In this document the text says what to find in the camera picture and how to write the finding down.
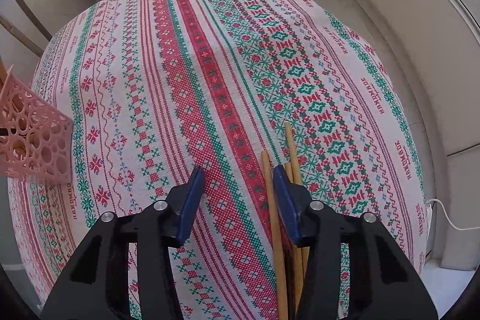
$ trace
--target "table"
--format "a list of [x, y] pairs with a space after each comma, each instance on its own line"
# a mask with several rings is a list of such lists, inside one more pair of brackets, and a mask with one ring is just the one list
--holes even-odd
[[[381, 218], [417, 271], [422, 172], [370, 45], [312, 0], [102, 0], [62, 28], [33, 89], [73, 119], [73, 182], [9, 181], [22, 261], [45, 301], [104, 211], [136, 213], [206, 171], [192, 235], [171, 262], [186, 319], [276, 319], [260, 152], [344, 214]], [[135, 248], [130, 309], [139, 315]], [[347, 311], [348, 249], [340, 305]]]

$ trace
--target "pink plastic holder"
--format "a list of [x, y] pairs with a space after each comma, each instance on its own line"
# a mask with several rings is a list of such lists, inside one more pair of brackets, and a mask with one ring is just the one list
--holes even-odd
[[0, 174], [30, 183], [69, 183], [71, 119], [18, 80], [11, 68], [0, 108]]

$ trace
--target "power cord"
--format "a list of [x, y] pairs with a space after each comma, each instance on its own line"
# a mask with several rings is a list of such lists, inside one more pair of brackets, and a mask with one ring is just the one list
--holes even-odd
[[480, 229], [480, 226], [475, 226], [475, 227], [472, 227], [472, 228], [458, 228], [456, 227], [452, 220], [450, 220], [450, 218], [448, 217], [448, 214], [447, 214], [447, 211], [445, 210], [445, 206], [443, 205], [443, 202], [441, 202], [441, 200], [437, 199], [437, 198], [432, 198], [432, 199], [429, 199], [425, 204], [431, 204], [433, 202], [437, 202], [440, 204], [440, 206], [442, 207], [443, 209], [443, 213], [445, 214], [445, 217], [447, 217], [447, 220], [448, 220], [448, 223], [450, 223], [450, 225], [456, 229], [457, 231], [472, 231], [474, 229]]

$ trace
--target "wooden chopstick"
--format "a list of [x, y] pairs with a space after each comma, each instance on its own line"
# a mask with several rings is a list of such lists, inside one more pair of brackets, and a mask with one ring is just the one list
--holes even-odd
[[[292, 164], [290, 162], [285, 163], [286, 176], [289, 177], [289, 181], [293, 182]], [[303, 260], [302, 249], [292, 244], [292, 261], [293, 261], [293, 281], [295, 286], [295, 309], [298, 308], [300, 297], [303, 290]]]
[[[286, 144], [288, 145], [288, 148], [289, 148], [290, 162], [292, 164], [293, 182], [296, 183], [297, 185], [302, 185], [300, 165], [298, 162], [295, 142], [293, 141], [292, 126], [290, 125], [290, 122], [285, 122], [285, 134], [287, 137]], [[302, 254], [303, 275], [305, 275], [307, 272], [309, 248], [304, 247], [301, 249], [301, 251], [302, 251], [301, 254]]]
[[287, 277], [285, 275], [285, 260], [283, 259], [282, 236], [278, 219], [277, 201], [273, 191], [272, 170], [267, 151], [262, 151], [263, 178], [267, 191], [270, 226], [272, 228], [273, 263], [277, 277], [278, 320], [288, 320], [289, 307], [287, 300]]

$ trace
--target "silver screw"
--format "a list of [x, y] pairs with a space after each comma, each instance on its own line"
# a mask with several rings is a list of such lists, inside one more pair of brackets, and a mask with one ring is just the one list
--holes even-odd
[[153, 208], [156, 210], [156, 211], [162, 211], [164, 209], [166, 209], [168, 206], [167, 202], [164, 201], [164, 200], [161, 200], [161, 201], [157, 201], [153, 204]]
[[113, 216], [114, 214], [111, 211], [106, 211], [101, 218], [104, 223], [109, 223], [113, 220]]
[[323, 203], [321, 201], [312, 201], [310, 203], [310, 207], [314, 210], [314, 211], [321, 211], [323, 209]]
[[377, 216], [375, 216], [373, 213], [370, 213], [370, 212], [365, 213], [363, 215], [363, 218], [368, 223], [374, 223], [375, 221], [377, 221]]

